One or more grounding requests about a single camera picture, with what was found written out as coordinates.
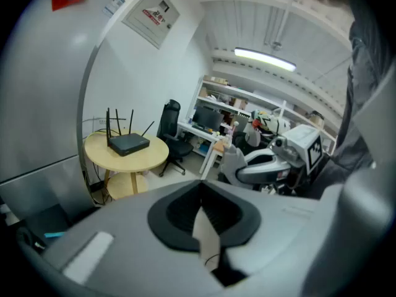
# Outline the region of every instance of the white desk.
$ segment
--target white desk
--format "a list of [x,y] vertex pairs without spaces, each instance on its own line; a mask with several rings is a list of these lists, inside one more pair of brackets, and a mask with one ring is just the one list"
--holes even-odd
[[201,177],[202,180],[205,180],[206,177],[208,176],[209,171],[210,171],[210,169],[213,167],[216,158],[217,158],[218,156],[223,157],[223,155],[224,155],[224,145],[223,145],[223,142],[217,142],[217,143],[213,146],[212,153],[211,153],[210,156],[209,156],[209,160],[208,160],[208,162],[207,162],[207,164],[206,164],[204,173],[202,174],[202,177]]
[[202,164],[202,166],[201,166],[201,168],[199,170],[199,173],[202,174],[204,172],[205,165],[207,164],[207,162],[209,160],[210,154],[212,154],[213,146],[215,145],[216,142],[219,141],[219,139],[214,137],[214,136],[212,136],[211,134],[208,134],[208,133],[204,132],[204,131],[201,131],[201,130],[198,130],[198,129],[194,129],[191,124],[188,124],[188,123],[185,123],[185,122],[178,122],[178,126],[179,126],[180,130],[193,133],[196,136],[199,136],[199,137],[201,137],[201,138],[203,138],[205,140],[208,140],[210,142],[209,150],[208,150],[208,152],[206,154],[206,157],[205,157],[205,160],[204,160],[204,162],[203,162],[203,164]]

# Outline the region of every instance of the person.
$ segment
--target person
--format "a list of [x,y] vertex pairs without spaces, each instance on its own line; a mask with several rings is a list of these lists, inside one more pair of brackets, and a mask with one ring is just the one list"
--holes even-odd
[[343,120],[334,154],[327,160],[305,197],[320,199],[333,184],[344,183],[354,171],[370,167],[373,159],[353,117],[376,91],[392,62],[389,42],[382,35],[377,19],[365,0],[317,0],[326,5],[348,9],[355,21],[350,28],[352,64]]

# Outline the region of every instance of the router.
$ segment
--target router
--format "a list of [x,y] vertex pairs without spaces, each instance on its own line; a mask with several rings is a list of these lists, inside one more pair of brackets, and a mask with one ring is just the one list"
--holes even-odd
[[131,121],[129,123],[129,134],[125,134],[122,136],[121,129],[119,127],[118,111],[116,109],[116,118],[117,118],[119,136],[112,137],[110,131],[110,109],[107,108],[107,112],[106,112],[107,146],[112,150],[114,150],[119,156],[127,156],[150,146],[150,141],[143,136],[154,124],[154,121],[149,125],[146,131],[144,131],[144,133],[140,136],[136,133],[131,133],[133,116],[134,116],[134,110],[132,110]]

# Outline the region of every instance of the ceiling light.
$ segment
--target ceiling light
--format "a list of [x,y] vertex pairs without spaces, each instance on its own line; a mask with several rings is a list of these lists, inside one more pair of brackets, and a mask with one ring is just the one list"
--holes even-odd
[[251,49],[248,50],[239,47],[235,48],[235,55],[255,59],[256,61],[266,62],[267,64],[278,66],[290,72],[294,72],[296,70],[296,65],[292,62],[285,61],[284,59],[280,59],[269,54],[252,51]]

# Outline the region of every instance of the black office chair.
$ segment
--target black office chair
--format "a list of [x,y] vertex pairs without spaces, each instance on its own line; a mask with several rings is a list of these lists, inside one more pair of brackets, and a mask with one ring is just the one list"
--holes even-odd
[[180,104],[174,100],[170,100],[169,103],[165,105],[162,112],[157,137],[164,141],[169,147],[169,156],[166,160],[165,167],[160,173],[160,177],[163,176],[166,168],[170,163],[182,169],[182,175],[185,175],[186,169],[181,166],[177,161],[183,161],[183,157],[189,155],[194,148],[191,144],[181,141],[176,137],[178,132],[179,112]]

